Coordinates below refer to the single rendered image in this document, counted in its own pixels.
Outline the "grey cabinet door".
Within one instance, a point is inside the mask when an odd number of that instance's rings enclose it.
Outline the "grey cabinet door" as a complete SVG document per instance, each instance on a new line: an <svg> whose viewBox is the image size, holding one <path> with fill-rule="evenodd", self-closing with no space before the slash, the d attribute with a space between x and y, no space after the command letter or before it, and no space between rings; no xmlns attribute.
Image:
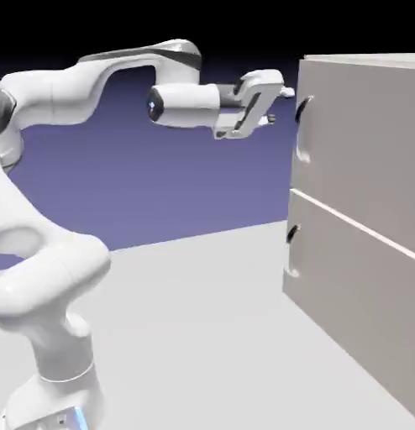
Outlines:
<svg viewBox="0 0 415 430"><path fill-rule="evenodd" d="M309 55L310 162L292 187L415 253L415 55Z"/></svg>
<svg viewBox="0 0 415 430"><path fill-rule="evenodd" d="M283 291L415 417L415 253L296 189L294 224Z"/></svg>

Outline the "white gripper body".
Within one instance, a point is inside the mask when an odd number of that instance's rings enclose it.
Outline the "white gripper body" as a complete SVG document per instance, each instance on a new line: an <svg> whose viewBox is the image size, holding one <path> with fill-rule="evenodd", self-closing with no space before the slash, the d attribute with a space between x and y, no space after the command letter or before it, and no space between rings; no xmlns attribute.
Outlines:
<svg viewBox="0 0 415 430"><path fill-rule="evenodd" d="M231 139L245 139L256 128L261 117L268 113L274 101L281 96L285 86L283 75L274 69L246 73L234 88L234 100L244 108L243 116L229 132Z"/></svg>

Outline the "grey painted cabinet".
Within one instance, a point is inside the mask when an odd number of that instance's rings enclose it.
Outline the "grey painted cabinet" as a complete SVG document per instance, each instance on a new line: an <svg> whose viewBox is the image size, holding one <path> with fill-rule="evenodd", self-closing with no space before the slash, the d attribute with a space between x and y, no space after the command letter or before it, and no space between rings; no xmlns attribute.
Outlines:
<svg viewBox="0 0 415 430"><path fill-rule="evenodd" d="M415 417L415 53L306 55L283 290Z"/></svg>

